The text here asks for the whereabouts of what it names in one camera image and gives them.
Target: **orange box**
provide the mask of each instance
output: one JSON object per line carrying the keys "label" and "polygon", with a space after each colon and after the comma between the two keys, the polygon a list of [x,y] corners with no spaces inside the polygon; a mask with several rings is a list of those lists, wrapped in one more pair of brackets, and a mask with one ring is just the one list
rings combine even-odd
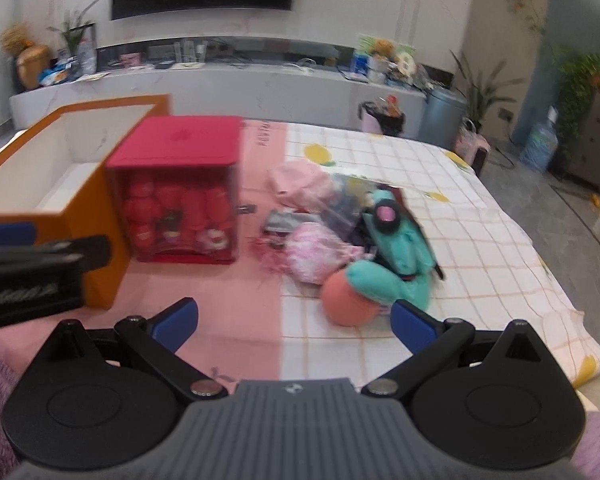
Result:
{"label": "orange box", "polygon": [[38,244],[109,237],[110,264],[84,277],[86,306],[112,306],[130,259],[105,161],[142,120],[170,108],[167,95],[63,106],[0,152],[0,222],[33,222]]}

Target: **pink circle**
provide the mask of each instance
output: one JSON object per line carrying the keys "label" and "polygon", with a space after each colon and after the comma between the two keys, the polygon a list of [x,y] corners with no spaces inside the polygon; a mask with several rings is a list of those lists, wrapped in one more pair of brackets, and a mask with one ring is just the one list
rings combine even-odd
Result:
{"label": "pink circle", "polygon": [[383,222],[393,222],[395,220],[395,211],[387,205],[379,207],[376,213]]}

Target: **red box lid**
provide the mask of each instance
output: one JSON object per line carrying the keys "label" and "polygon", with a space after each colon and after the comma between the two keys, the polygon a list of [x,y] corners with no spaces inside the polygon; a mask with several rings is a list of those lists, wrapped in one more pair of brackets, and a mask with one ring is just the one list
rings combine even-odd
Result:
{"label": "red box lid", "polygon": [[118,146],[108,168],[230,166],[239,158],[242,118],[146,118]]}

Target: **white logo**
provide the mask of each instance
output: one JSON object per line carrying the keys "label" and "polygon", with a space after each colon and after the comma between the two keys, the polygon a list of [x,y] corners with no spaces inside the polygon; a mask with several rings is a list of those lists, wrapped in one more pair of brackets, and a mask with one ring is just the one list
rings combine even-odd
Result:
{"label": "white logo", "polygon": [[302,390],[304,390],[304,388],[302,386],[300,386],[300,384],[294,383],[294,384],[288,384],[287,386],[285,386],[285,390],[287,393],[289,393],[291,395],[295,395],[295,394],[301,393]]}
{"label": "white logo", "polygon": [[7,288],[0,292],[0,305],[8,303],[21,303],[23,301],[39,300],[45,296],[52,296],[58,293],[58,284],[49,283],[48,285],[37,285],[31,288]]}

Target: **teal plush toy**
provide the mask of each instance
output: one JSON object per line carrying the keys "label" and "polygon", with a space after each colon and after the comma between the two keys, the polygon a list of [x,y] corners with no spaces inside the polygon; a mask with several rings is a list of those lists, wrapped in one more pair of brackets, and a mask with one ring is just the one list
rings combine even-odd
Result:
{"label": "teal plush toy", "polygon": [[398,204],[391,191],[373,193],[375,207],[363,218],[378,247],[376,260],[350,264],[345,273],[352,288],[380,304],[407,300],[421,310],[429,306],[432,272],[442,278],[420,227]]}

